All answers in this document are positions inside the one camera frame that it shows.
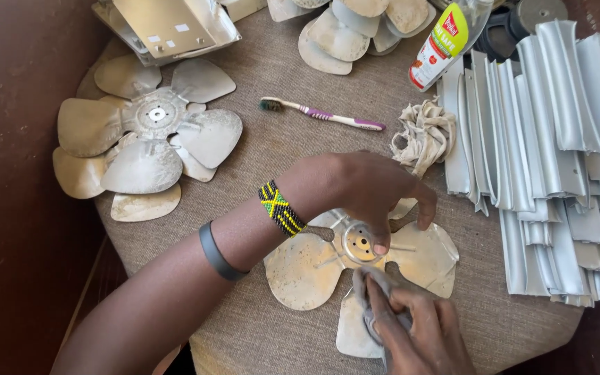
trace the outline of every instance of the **stack of metal strips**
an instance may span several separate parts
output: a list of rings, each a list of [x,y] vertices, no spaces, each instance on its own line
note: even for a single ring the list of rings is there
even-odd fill
[[[520,64],[471,52],[439,94],[458,117],[446,158],[449,193],[499,209],[510,294],[593,306],[600,301],[600,33],[575,22],[536,27]]]

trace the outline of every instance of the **toothbrush bristles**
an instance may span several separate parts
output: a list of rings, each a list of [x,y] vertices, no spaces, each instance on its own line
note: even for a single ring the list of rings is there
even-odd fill
[[[259,101],[259,108],[265,111],[280,111],[281,103],[276,100],[262,99]]]

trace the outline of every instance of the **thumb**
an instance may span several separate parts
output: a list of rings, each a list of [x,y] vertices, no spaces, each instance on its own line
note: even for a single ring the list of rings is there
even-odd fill
[[[390,224],[388,223],[388,213],[385,212],[376,219],[368,220],[369,233],[372,235],[371,241],[374,244],[374,253],[385,255],[390,249]]]

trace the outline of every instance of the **bottle label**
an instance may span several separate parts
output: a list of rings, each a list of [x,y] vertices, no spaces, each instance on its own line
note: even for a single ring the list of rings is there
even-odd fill
[[[468,39],[467,20],[460,7],[452,3],[443,12],[411,64],[411,82],[419,89],[424,89],[462,51]]]

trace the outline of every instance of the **person's arm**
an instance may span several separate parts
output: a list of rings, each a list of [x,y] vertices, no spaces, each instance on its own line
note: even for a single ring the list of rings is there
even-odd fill
[[[304,158],[275,182],[305,223],[333,208],[367,222],[379,253],[388,251],[387,213],[399,199],[418,199],[421,229],[431,223],[437,201],[397,162],[368,152]],[[257,196],[211,227],[224,259],[241,272],[287,239]],[[200,327],[233,285],[212,268],[197,233],[191,234],[100,303],[64,345],[52,373],[149,374]]]

